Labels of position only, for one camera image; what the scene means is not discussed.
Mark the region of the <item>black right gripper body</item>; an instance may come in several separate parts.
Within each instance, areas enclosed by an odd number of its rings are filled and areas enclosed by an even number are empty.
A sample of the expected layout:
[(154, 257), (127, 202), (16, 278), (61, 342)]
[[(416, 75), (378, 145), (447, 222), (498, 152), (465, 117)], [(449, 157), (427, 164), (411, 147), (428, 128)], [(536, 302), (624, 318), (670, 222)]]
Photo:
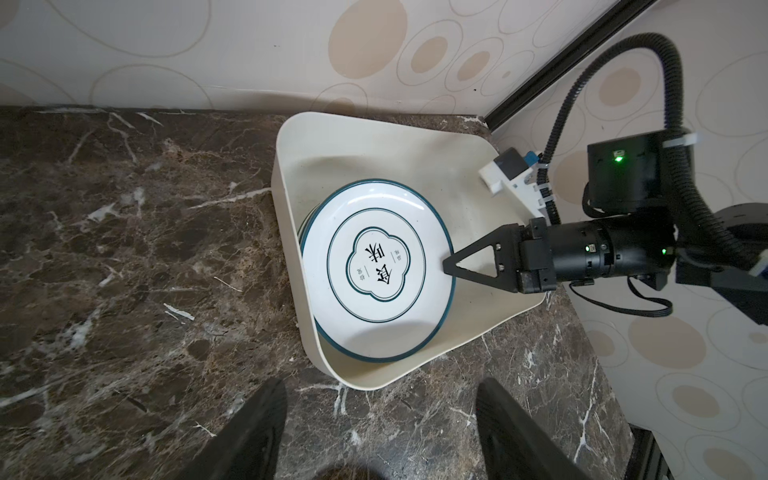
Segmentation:
[(518, 285), (540, 293), (561, 282), (636, 278), (660, 291), (675, 261), (675, 229), (667, 218), (626, 215), (548, 225), (535, 218), (519, 244)]

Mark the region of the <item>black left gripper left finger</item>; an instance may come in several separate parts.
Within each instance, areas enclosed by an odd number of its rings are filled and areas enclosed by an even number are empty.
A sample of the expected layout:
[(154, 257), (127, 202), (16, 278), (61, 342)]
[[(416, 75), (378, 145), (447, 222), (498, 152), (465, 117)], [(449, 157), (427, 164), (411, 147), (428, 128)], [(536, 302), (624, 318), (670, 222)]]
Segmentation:
[(287, 418), (282, 380), (267, 380), (177, 475), (179, 479), (272, 479)]

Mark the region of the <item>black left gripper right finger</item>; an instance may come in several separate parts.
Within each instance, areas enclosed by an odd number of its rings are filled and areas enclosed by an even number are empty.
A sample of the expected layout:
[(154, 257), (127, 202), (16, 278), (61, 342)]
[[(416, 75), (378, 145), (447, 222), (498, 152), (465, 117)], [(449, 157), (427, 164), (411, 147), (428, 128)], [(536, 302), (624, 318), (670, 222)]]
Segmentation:
[(579, 469), (495, 379), (475, 399), (477, 430), (490, 479), (585, 479)]

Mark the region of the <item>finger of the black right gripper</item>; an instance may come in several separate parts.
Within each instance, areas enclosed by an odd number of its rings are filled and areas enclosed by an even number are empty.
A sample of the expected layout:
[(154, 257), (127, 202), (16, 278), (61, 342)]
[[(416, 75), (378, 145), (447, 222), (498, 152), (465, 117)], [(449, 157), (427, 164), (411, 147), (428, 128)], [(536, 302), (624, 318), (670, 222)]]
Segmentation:
[(455, 278), (521, 293), (519, 244), (522, 226), (498, 227), (443, 261), (443, 271)]

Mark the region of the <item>white black ring plate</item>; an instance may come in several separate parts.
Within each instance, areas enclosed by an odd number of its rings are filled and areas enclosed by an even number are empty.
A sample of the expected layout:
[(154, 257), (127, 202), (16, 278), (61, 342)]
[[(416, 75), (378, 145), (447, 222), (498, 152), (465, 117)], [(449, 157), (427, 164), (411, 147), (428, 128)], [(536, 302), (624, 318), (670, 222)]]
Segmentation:
[(359, 180), (330, 194), (299, 235), (311, 317), (337, 351), (371, 363), (424, 348), (443, 326), (455, 279), (438, 211), (412, 188)]

